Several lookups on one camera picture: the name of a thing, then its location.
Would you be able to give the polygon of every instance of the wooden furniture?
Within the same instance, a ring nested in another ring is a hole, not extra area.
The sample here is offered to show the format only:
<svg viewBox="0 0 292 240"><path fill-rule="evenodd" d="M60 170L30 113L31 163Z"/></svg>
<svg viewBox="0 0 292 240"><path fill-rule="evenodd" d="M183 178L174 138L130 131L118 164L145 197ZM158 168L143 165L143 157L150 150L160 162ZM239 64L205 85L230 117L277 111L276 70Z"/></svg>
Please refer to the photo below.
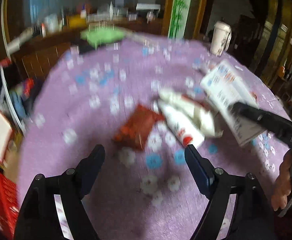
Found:
<svg viewBox="0 0 292 240"><path fill-rule="evenodd" d="M161 34L161 19L156 19L149 24L141 19L113 23L118 27L135 32ZM19 51L11 55L22 78L45 78L50 69L57 63L59 57L70 48L71 42L80 38L80 32L85 28L87 27L75 29L64 27L61 32L49 34L45 38L37 36L23 44Z"/></svg>

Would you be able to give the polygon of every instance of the wall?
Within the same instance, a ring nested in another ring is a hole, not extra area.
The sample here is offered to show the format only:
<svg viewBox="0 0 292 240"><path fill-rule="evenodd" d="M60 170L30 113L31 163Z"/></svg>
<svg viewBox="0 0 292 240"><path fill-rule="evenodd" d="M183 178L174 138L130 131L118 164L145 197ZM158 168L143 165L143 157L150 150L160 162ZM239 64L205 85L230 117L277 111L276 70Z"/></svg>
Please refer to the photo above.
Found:
<svg viewBox="0 0 292 240"><path fill-rule="evenodd" d="M249 0L214 0L206 34L214 28L215 23L222 17L229 25L237 23L241 14L254 18L251 10L252 6Z"/></svg>

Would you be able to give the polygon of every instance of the white cup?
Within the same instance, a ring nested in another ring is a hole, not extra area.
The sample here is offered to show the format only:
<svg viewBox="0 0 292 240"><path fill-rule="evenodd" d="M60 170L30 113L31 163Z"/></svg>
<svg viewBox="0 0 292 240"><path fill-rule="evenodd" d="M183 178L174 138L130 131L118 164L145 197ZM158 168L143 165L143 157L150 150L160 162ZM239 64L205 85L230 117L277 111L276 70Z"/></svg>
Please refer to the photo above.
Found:
<svg viewBox="0 0 292 240"><path fill-rule="evenodd" d="M227 51L231 39L231 28L223 22L216 22L210 52L220 56L223 51Z"/></svg>

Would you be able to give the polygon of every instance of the purple tablecloth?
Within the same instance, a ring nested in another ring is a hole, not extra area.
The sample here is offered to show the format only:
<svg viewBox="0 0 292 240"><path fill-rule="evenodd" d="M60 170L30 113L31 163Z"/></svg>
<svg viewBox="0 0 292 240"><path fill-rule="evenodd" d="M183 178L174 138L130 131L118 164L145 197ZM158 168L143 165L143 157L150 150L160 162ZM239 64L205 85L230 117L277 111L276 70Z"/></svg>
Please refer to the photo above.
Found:
<svg viewBox="0 0 292 240"><path fill-rule="evenodd" d="M65 53L51 70L36 100L32 123L22 145L19 204L33 177L59 175L75 167L96 144L106 159L89 195L87 214L101 239L189 239L208 200L185 163L184 152L164 123L153 127L145 152L119 150L111 138L140 102L150 108L158 89L172 87L196 98L205 97L197 70L210 61L227 59L238 70L261 108L287 118L262 81L233 57L211 55L197 41L156 38L150 48L124 40L118 50L100 49L79 56ZM227 127L222 138L206 139L198 149L215 167L229 174L253 172L267 196L278 176L287 147L264 133L239 148ZM232 216L230 198L219 238Z"/></svg>

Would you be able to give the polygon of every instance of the bottle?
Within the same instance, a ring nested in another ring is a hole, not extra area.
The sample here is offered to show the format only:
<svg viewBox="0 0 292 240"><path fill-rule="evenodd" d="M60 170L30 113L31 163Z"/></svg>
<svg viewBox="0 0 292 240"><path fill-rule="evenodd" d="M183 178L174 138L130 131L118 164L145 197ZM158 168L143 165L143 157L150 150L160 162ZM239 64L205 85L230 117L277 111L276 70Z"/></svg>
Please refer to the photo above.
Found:
<svg viewBox="0 0 292 240"><path fill-rule="evenodd" d="M163 100L159 99L157 104L166 118L168 127L184 147L192 144L197 148L203 143L204 135L185 114L166 104Z"/></svg>

